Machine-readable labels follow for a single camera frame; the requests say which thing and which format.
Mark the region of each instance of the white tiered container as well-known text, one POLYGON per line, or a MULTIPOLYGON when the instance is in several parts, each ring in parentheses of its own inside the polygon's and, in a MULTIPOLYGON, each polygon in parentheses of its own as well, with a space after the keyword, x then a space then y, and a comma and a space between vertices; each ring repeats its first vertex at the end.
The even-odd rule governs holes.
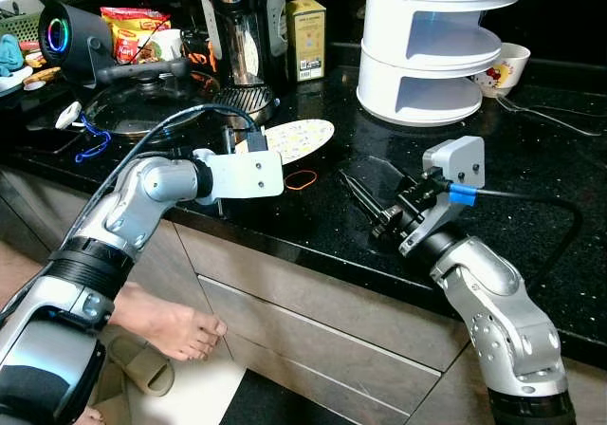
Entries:
POLYGON ((473 114, 482 95, 465 76, 499 56, 500 39, 479 27, 484 10, 517 0, 367 0, 357 95, 387 121, 449 124, 473 114))

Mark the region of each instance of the blue cloth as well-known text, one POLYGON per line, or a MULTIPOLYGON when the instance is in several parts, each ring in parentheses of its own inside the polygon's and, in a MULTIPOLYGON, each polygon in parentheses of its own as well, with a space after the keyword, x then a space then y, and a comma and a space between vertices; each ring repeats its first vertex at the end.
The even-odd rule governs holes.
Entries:
POLYGON ((11 71, 23 66, 23 55, 19 48, 19 41, 11 34, 0 38, 0 77, 7 77, 11 71))

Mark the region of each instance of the green basket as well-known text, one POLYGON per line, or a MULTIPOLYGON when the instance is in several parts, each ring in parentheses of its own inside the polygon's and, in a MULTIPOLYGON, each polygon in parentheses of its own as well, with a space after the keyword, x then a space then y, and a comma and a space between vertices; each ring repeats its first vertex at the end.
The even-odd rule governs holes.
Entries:
POLYGON ((16 15, 9 19, 0 20, 0 36, 12 34, 21 41, 38 41, 38 21, 41 12, 35 14, 16 15))

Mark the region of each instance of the yellow label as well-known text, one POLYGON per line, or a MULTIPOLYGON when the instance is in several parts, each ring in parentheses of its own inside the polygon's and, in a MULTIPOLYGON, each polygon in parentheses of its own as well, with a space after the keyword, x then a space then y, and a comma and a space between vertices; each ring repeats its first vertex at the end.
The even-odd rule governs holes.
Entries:
POLYGON ((324 12, 295 16, 295 55, 298 81, 324 74, 324 12))

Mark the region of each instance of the cable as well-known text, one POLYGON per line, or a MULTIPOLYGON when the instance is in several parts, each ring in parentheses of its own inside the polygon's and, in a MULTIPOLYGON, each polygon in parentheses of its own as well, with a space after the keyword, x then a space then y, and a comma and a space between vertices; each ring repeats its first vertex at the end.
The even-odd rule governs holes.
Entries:
POLYGON ((74 160, 77 163, 81 163, 85 159, 88 159, 90 157, 96 157, 97 155, 100 155, 101 153, 103 153, 105 151, 105 149, 107 149, 107 146, 110 144, 110 141, 112 140, 112 136, 110 135, 109 132, 101 131, 101 130, 95 128, 95 126, 93 126, 91 123, 89 123, 88 120, 86 119, 86 116, 84 115, 84 112, 80 113, 80 119, 83 121, 84 128, 86 128, 86 130, 89 133, 91 133, 93 136, 97 136, 97 137, 103 136, 105 138, 105 140, 101 144, 95 145, 93 148, 89 148, 88 150, 85 150, 82 153, 78 153, 74 157, 74 160))
POLYGON ((559 260, 561 255, 564 253, 564 251, 567 249, 567 247, 569 247, 571 242, 579 234, 579 230, 581 229, 581 223, 583 221, 581 211, 579 210, 578 206, 575 205, 574 203, 569 202, 564 199, 560 199, 558 197, 541 197, 541 196, 532 195, 532 194, 506 193, 506 192, 491 191, 491 190, 476 190, 476 193, 478 195, 485 195, 488 197, 502 197, 502 198, 509 198, 509 199, 517 199, 517 200, 526 200, 529 202, 539 202, 539 203, 543 203, 543 204, 547 204, 547 205, 552 205, 554 207, 560 207, 573 214, 573 221, 571 222, 571 226, 569 227, 569 230, 564 235, 561 242, 554 249, 552 254, 550 254, 548 259, 546 259, 546 261, 543 263, 542 267, 538 271, 538 274, 535 275, 534 278, 529 280, 529 282, 527 284, 527 290, 529 290, 529 291, 534 290, 535 288, 537 288, 539 283, 546 277, 546 275, 548 274, 550 269, 552 267, 554 267, 554 265, 557 263, 557 261, 559 260))
POLYGON ((135 156, 135 159, 144 159, 146 157, 167 157, 167 158, 172 158, 174 157, 174 155, 172 155, 169 152, 162 152, 162 151, 152 151, 152 152, 143 152, 143 153, 139 153, 138 155, 135 156))
MULTIPOLYGON (((116 168, 104 180, 104 182, 101 184, 101 186, 98 188, 98 190, 95 191, 95 193, 91 196, 90 199, 88 199, 88 202, 86 202, 83 209, 80 211, 80 213, 76 217, 76 220, 74 221, 72 226, 69 228, 69 231, 65 235, 64 241, 59 246, 58 250, 62 249, 65 246, 65 244, 67 243, 67 241, 74 236, 74 234, 76 233, 76 231, 78 230, 78 228, 80 227, 80 225, 84 221, 84 219, 86 219, 86 217, 90 214, 91 210, 93 210, 93 208, 99 203, 99 201, 101 200, 101 197, 103 196, 105 191, 110 187, 110 185, 114 182, 114 180, 116 180, 116 178, 118 177, 120 172, 122 172, 124 167, 134 157, 138 156, 139 150, 141 150, 141 148, 143 148, 143 146, 148 142, 149 139, 151 139, 153 136, 155 136, 156 133, 158 133, 160 130, 164 129, 167 125, 169 125, 173 121, 175 121, 175 119, 183 117, 184 115, 189 115, 191 113, 195 113, 196 115, 201 114, 201 113, 207 112, 209 110, 231 112, 232 114, 238 115, 238 116, 242 117, 243 119, 245 119, 247 121, 250 129, 252 129, 252 130, 259 129, 247 112, 245 112, 241 109, 238 109, 236 107, 232 107, 230 105, 224 105, 224 104, 216 104, 216 103, 198 104, 198 105, 195 105, 192 107, 188 107, 187 109, 183 109, 175 114, 172 114, 170 117, 167 117, 166 119, 161 121, 158 125, 156 125, 153 129, 151 129, 150 132, 148 132, 148 134, 146 134, 129 151, 129 153, 126 154, 124 159, 119 163, 118 166, 116 166, 116 168)), ((141 155, 141 157, 145 157, 145 156, 147 156, 148 153, 150 153, 150 152, 141 153, 140 155, 141 155)), ((12 312, 15 310, 15 308, 21 303, 23 298, 29 292, 29 290, 31 289, 31 287, 33 286, 35 281, 44 275, 45 271, 49 268, 50 265, 51 265, 51 263, 47 264, 42 270, 40 270, 38 273, 36 273, 36 275, 34 275, 23 287, 21 287, 21 289, 19 289, 12 296, 12 298, 9 300, 7 305, 0 312, 0 325, 3 324, 4 320, 10 314, 12 314, 12 312)))

